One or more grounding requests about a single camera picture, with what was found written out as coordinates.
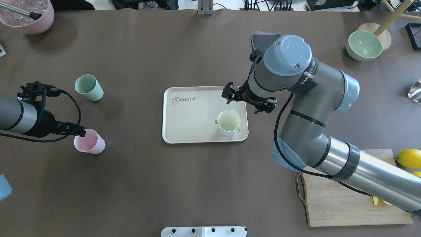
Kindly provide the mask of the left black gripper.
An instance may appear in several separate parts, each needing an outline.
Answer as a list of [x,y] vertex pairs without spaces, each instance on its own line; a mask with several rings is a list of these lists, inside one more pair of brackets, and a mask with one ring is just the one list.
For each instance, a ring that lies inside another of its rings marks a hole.
[[26,119],[33,125],[26,132],[27,136],[43,138],[49,134],[60,135],[60,131],[69,131],[65,136],[86,136],[86,130],[78,129],[79,125],[75,123],[57,122],[54,115],[45,109],[45,105],[27,105]]

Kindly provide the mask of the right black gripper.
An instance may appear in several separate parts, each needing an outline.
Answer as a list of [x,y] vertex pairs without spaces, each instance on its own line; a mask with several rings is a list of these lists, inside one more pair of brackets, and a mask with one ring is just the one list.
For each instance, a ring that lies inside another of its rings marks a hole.
[[255,107],[254,114],[259,112],[271,113],[277,104],[277,99],[274,97],[263,98],[257,96],[249,85],[249,79],[239,87],[233,82],[229,82],[222,91],[223,98],[227,100],[226,104],[231,101],[241,102],[245,101]]

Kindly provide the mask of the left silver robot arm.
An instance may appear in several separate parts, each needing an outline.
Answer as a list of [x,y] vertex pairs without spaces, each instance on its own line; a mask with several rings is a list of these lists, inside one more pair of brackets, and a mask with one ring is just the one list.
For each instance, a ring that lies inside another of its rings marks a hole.
[[49,134],[85,137],[85,127],[75,123],[57,121],[54,115],[43,107],[23,100],[0,96],[0,129],[16,134],[43,138]]

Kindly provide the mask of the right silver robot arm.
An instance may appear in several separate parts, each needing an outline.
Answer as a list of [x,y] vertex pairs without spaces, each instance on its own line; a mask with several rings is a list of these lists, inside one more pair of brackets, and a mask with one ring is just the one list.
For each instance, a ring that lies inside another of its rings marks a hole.
[[305,173],[306,166],[327,178],[367,196],[374,196],[412,215],[420,216],[420,178],[394,165],[324,134],[332,113],[347,110],[359,95],[359,83],[339,69],[321,63],[299,36],[285,35],[254,58],[248,78],[238,87],[229,82],[222,97],[244,101],[255,113],[272,112],[274,94],[287,90],[296,100],[278,133],[283,106],[278,114],[274,142],[283,166]]

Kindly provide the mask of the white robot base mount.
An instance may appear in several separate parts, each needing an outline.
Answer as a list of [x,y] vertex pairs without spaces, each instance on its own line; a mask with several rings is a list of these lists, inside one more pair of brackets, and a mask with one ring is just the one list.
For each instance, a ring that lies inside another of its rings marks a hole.
[[248,231],[243,226],[184,226],[165,227],[161,237],[247,237]]

